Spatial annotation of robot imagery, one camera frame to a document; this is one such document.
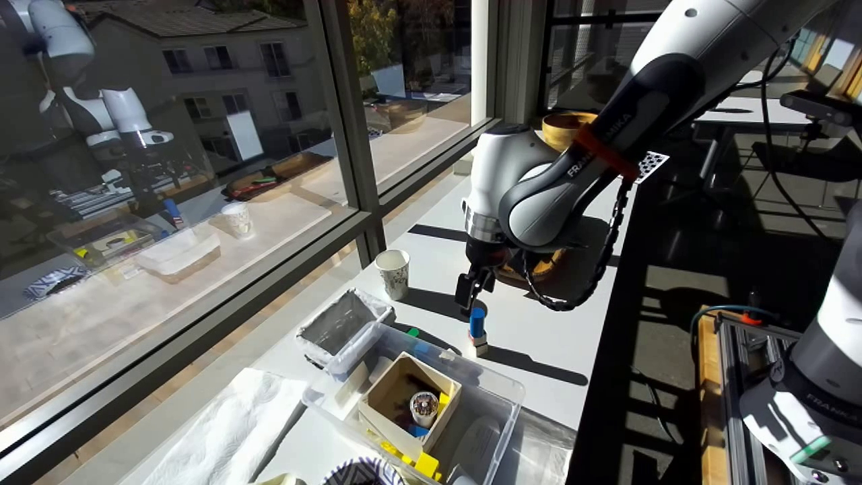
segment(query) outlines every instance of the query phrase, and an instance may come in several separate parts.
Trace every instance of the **glass window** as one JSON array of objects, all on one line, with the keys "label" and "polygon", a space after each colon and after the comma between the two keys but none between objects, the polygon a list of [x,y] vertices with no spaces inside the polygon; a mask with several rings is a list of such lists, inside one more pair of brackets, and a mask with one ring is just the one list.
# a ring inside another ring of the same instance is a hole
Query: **glass window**
[{"label": "glass window", "polygon": [[347,0],[377,182],[471,126],[471,2]]},{"label": "glass window", "polygon": [[166,50],[166,62],[167,62],[170,73],[191,73],[186,50]]},{"label": "glass window", "polygon": [[245,105],[245,97],[244,97],[244,95],[223,95],[222,100],[223,100],[223,109],[228,109],[228,114],[248,109],[248,105]]},{"label": "glass window", "polygon": [[289,92],[287,100],[289,100],[289,118],[303,118],[303,105],[296,92]]},{"label": "glass window", "polygon": [[548,42],[548,107],[598,109],[629,73],[668,0],[562,0]]},{"label": "glass window", "polygon": [[234,68],[233,56],[228,54],[228,45],[205,48],[205,54],[209,54],[211,69],[233,69]]},{"label": "glass window", "polygon": [[291,74],[291,65],[281,42],[264,42],[264,62],[271,74]]},{"label": "glass window", "polygon": [[0,427],[350,213],[303,2],[50,4],[0,22]]}]

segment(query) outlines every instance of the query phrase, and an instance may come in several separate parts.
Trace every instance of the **cup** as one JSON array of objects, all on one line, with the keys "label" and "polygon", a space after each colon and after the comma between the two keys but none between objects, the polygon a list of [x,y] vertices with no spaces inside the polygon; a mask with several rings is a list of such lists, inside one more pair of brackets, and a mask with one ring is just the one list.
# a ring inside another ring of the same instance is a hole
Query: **cup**
[{"label": "cup", "polygon": [[377,259],[386,294],[392,298],[404,298],[409,289],[409,256],[404,251],[382,251]]},{"label": "cup", "polygon": [[218,213],[222,223],[233,236],[248,240],[253,236],[253,221],[245,205],[223,205]]},{"label": "cup", "polygon": [[438,396],[431,391],[413,392],[409,417],[413,417],[413,423],[428,427],[435,423],[435,417],[438,417]]}]

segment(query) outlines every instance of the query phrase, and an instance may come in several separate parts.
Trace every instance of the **building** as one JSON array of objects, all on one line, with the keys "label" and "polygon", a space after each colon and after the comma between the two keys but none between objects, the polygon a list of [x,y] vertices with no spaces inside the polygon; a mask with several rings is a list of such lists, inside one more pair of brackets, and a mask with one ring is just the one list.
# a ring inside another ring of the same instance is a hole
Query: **building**
[{"label": "building", "polygon": [[306,22],[261,11],[215,12],[197,2],[90,2],[98,58],[86,87],[136,87],[155,126],[215,171],[240,161],[229,114],[252,109],[264,155],[330,134]]}]

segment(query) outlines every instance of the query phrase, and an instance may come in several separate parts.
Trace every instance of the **blue object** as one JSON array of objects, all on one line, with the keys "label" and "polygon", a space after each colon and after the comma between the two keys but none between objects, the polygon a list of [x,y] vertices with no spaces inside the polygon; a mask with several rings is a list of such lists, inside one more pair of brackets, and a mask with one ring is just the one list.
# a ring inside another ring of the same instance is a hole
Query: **blue object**
[{"label": "blue object", "polygon": [[174,198],[166,198],[166,217],[176,225],[176,229],[184,229],[184,213],[180,213],[180,205],[174,202]]},{"label": "blue object", "polygon": [[485,337],[485,316],[489,316],[489,308],[477,298],[474,308],[470,310],[470,337]]},{"label": "blue object", "polygon": [[83,274],[86,274],[83,267],[55,268],[55,271],[39,277],[32,286],[28,286],[25,295],[32,302],[50,298],[51,294],[79,282]]},{"label": "blue object", "polygon": [[409,423],[409,426],[407,426],[407,434],[409,434],[409,437],[427,437],[428,431],[431,431],[431,426],[420,426],[420,423]]}]

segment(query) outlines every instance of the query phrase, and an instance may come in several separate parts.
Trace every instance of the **rooftop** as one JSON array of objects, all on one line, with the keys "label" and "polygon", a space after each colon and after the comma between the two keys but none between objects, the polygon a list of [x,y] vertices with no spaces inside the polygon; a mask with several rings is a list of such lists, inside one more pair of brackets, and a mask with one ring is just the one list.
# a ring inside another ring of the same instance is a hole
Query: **rooftop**
[{"label": "rooftop", "polygon": [[100,23],[120,18],[155,38],[201,38],[201,35],[233,35],[233,31],[273,31],[303,30],[303,18],[284,18],[264,11],[223,11],[215,12],[201,0],[105,0],[75,2],[75,11]]}]

